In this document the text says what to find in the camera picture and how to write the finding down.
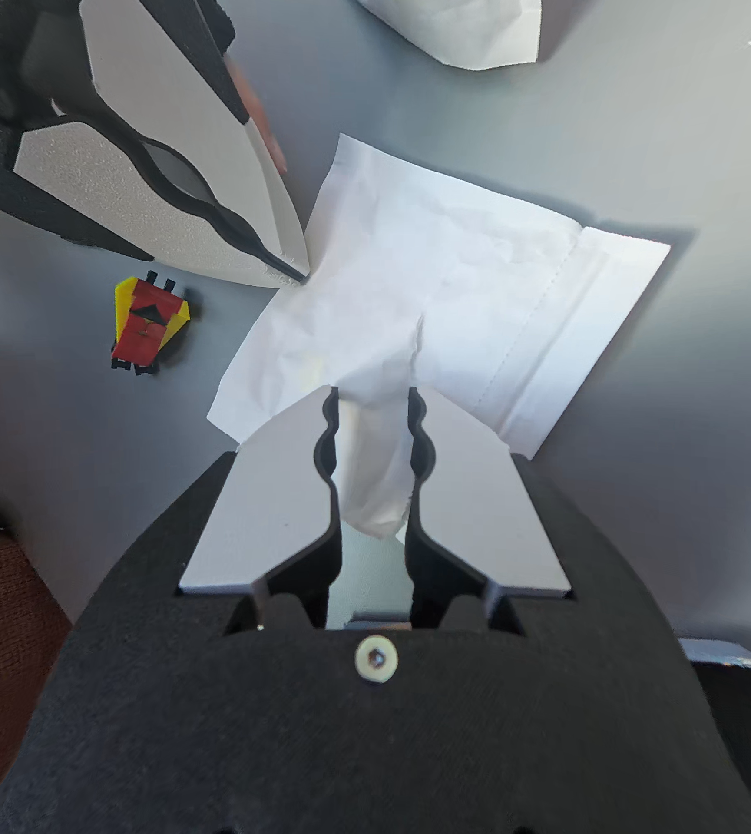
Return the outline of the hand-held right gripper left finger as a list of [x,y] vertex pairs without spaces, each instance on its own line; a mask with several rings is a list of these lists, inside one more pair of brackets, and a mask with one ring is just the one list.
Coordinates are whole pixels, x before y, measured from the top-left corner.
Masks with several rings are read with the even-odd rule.
[[329,588],[342,564],[338,429],[338,390],[323,386],[239,445],[182,593],[305,598]]

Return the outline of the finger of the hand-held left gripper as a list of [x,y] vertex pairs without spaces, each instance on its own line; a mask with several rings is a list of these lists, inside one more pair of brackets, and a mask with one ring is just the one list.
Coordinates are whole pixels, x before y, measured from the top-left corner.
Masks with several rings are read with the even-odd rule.
[[126,153],[84,122],[26,131],[14,171],[162,265],[264,288],[304,281],[235,248],[208,220],[169,203]]
[[110,110],[182,157],[214,208],[246,221],[260,253],[306,281],[303,229],[255,122],[240,122],[141,2],[81,2],[80,17],[93,85]]

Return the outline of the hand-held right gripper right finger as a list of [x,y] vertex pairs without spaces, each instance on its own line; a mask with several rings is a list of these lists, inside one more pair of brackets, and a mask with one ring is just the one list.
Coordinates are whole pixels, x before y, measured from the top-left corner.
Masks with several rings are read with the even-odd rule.
[[404,560],[425,601],[563,598],[571,583],[508,445],[430,386],[409,391]]

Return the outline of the black red yellow lego build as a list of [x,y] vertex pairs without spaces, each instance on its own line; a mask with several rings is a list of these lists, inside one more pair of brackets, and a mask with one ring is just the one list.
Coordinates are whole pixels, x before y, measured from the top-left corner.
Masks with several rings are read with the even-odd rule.
[[150,270],[145,278],[128,277],[113,290],[113,370],[158,374],[163,350],[190,322],[189,302],[175,294],[175,282],[159,285],[158,278]]

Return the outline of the large plain white paper bag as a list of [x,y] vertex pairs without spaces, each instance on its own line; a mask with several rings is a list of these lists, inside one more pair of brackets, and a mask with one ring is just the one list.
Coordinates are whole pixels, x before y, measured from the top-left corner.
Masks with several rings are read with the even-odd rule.
[[431,386],[532,459],[670,254],[342,134],[306,229],[312,271],[268,302],[208,420],[242,443],[325,385],[351,403],[341,516],[395,534],[409,389]]

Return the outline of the torn printed white paper bag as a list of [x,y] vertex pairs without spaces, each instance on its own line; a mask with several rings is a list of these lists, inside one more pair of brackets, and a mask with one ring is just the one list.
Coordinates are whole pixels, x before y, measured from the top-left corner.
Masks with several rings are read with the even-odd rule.
[[443,65],[470,71],[535,63],[541,1],[360,1]]

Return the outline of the person's left hand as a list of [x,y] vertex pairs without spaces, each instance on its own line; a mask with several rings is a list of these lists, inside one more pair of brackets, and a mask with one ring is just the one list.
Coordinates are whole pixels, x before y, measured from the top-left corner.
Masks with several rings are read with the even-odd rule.
[[274,162],[280,176],[287,173],[288,166],[285,155],[279,146],[275,134],[270,126],[265,108],[260,102],[255,89],[250,85],[248,79],[239,69],[234,59],[226,55],[224,57],[228,67],[228,74],[233,80],[238,96],[248,112],[248,116],[254,122],[260,136],[265,142],[270,158]]

